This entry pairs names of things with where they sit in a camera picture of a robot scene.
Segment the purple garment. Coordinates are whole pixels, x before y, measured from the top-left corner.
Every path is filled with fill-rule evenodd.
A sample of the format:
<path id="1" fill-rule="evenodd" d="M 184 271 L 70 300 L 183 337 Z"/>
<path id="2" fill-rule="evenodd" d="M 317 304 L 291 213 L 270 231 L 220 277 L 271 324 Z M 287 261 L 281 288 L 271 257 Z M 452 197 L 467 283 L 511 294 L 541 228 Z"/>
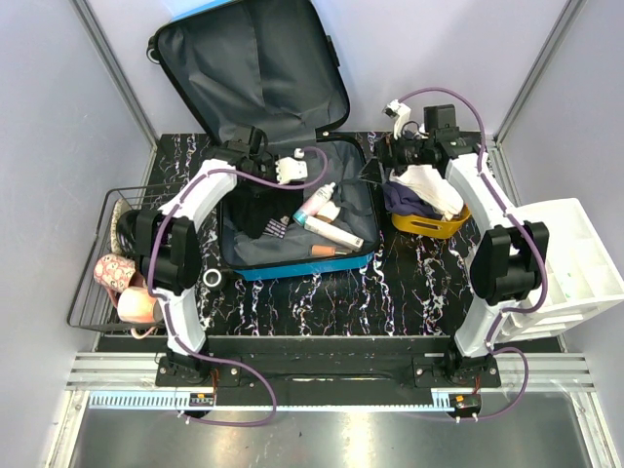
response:
<path id="1" fill-rule="evenodd" d="M 386 210 L 396 215 L 418 215 L 440 220 L 442 216 L 410 188 L 388 181 L 381 186 Z"/>

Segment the black garment with label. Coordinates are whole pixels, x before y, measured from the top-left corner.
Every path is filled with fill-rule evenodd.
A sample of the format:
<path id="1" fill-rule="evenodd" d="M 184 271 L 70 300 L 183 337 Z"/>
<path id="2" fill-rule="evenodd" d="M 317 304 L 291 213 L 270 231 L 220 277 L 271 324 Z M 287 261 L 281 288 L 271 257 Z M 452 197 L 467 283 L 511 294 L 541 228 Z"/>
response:
<path id="1" fill-rule="evenodd" d="M 303 191 L 233 192 L 225 205 L 236 228 L 251 239 L 269 235 L 283 239 L 303 203 Z"/>

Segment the white towel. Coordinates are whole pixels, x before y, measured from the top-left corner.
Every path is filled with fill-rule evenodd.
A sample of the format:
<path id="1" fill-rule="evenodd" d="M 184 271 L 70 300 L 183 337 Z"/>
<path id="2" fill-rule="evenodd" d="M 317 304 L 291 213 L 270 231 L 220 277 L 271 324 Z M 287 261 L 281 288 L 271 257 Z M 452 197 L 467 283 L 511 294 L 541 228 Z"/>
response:
<path id="1" fill-rule="evenodd" d="M 410 165 L 400 173 L 392 170 L 389 180 L 410 189 L 445 220 L 460 215 L 464 209 L 461 195 L 432 166 Z"/>

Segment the white cosmetic tube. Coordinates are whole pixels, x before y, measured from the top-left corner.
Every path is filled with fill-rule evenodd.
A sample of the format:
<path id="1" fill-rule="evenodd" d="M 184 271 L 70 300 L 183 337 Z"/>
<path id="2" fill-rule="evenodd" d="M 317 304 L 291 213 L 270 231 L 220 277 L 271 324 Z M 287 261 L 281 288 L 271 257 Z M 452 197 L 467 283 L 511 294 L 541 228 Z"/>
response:
<path id="1" fill-rule="evenodd" d="M 364 240 L 362 238 L 314 216 L 307 217 L 303 227 L 312 233 L 333 241 L 341 247 L 350 249 L 354 252 L 358 252 L 364 244 Z"/>

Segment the orange plastic basket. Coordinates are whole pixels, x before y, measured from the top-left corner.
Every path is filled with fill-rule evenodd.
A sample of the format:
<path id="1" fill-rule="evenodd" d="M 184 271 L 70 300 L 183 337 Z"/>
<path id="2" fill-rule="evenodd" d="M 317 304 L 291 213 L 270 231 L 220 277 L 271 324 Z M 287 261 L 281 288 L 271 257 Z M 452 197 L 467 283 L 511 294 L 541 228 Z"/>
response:
<path id="1" fill-rule="evenodd" d="M 458 216 L 449 220 L 427 218 L 415 214 L 392 214 L 391 221 L 394 227 L 401 232 L 445 240 L 457 233 L 470 217 L 471 212 L 467 206 L 464 206 Z"/>

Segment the blue fish-print suitcase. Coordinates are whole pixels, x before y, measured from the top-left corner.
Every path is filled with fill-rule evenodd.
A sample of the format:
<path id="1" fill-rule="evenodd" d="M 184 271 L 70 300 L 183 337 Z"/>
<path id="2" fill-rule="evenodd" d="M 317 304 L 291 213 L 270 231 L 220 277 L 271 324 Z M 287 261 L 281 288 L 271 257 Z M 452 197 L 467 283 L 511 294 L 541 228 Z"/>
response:
<path id="1" fill-rule="evenodd" d="M 361 145 L 339 133 L 350 102 L 339 61 L 313 4 L 308 1 L 217 2 L 161 26 L 148 53 L 195 119 L 221 144 L 239 126 L 267 136 L 274 157 L 306 150 L 310 176 L 335 182 L 341 207 L 336 225 L 364 240 L 358 252 L 313 257 L 326 239 L 292 224 L 283 239 L 249 238 L 218 207 L 217 240 L 223 265 L 248 281 L 356 269 L 379 246 L 371 188 L 358 180 Z"/>

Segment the white divided organizer tray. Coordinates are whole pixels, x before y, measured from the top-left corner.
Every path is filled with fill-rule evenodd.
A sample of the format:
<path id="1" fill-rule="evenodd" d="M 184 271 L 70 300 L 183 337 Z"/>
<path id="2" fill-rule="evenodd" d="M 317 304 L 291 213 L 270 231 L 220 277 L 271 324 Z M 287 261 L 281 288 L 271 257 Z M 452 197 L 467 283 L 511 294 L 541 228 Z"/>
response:
<path id="1" fill-rule="evenodd" d="M 506 315 L 495 343 L 556 336 L 622 302 L 623 279 L 579 200 L 538 202 L 513 213 L 548 228 L 547 289 L 532 291 L 521 312 Z"/>

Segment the white pink-tipped bottle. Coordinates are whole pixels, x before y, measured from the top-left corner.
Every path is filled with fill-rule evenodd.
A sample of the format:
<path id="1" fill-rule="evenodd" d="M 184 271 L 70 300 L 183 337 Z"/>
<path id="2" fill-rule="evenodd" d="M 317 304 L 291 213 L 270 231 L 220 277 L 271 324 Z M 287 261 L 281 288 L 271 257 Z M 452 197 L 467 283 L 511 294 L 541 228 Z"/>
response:
<path id="1" fill-rule="evenodd" d="M 331 182 L 318 188 L 293 214 L 293 221 L 303 226 L 309 216 L 316 215 L 332 199 L 335 186 L 336 183 Z"/>

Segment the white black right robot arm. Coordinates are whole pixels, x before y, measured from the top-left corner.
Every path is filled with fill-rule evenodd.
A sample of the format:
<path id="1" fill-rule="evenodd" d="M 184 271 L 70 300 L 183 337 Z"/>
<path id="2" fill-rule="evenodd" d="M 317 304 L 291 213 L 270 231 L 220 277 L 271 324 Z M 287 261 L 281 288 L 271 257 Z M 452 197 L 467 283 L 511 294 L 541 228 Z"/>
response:
<path id="1" fill-rule="evenodd" d="M 384 112 L 393 133 L 374 145 L 361 177 L 379 181 L 392 170 L 429 165 L 457 190 L 477 224 L 481 240 L 469 262 L 473 299 L 444 357 L 432 375 L 453 386 L 474 384 L 493 367 L 493 347 L 507 314 L 521 312 L 534 290 L 547 289 L 545 258 L 549 231 L 536 221 L 520 221 L 486 163 L 486 148 L 463 134 L 451 104 L 424 110 L 424 133 L 411 134 L 410 108 L 393 100 Z"/>

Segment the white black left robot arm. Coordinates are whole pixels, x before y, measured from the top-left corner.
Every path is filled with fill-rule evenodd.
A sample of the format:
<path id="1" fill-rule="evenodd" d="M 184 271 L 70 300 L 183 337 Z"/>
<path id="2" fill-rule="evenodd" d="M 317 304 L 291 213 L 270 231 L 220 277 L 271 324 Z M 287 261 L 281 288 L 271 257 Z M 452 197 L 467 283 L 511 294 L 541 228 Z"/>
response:
<path id="1" fill-rule="evenodd" d="M 136 265 L 162 309 L 169 349 L 183 355 L 176 374 L 191 386 L 203 384 L 211 372 L 209 360 L 200 356 L 206 337 L 195 299 L 202 266 L 198 231 L 239 181 L 278 186 L 275 164 L 261 161 L 266 146 L 262 130 L 237 128 L 234 137 L 210 148 L 196 175 L 174 198 L 157 210 L 136 212 Z"/>

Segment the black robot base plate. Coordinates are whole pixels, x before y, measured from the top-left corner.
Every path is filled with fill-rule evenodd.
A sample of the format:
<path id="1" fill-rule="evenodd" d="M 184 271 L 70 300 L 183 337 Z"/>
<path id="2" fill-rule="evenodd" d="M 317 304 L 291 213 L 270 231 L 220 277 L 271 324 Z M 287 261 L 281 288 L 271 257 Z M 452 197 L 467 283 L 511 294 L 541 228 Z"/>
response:
<path id="1" fill-rule="evenodd" d="M 157 387 L 210 385 L 235 388 L 265 377 L 286 383 L 391 382 L 408 388 L 498 388 L 503 362 L 515 374 L 537 370 L 540 354 L 559 355 L 555 338 L 495 345 L 496 356 L 458 358 L 449 354 L 448 337 L 233 337 L 211 336 L 209 362 L 169 350 L 164 337 L 131 343 L 123 337 L 103 338 L 91 357 L 92 371 L 114 378 L 134 375 Z"/>

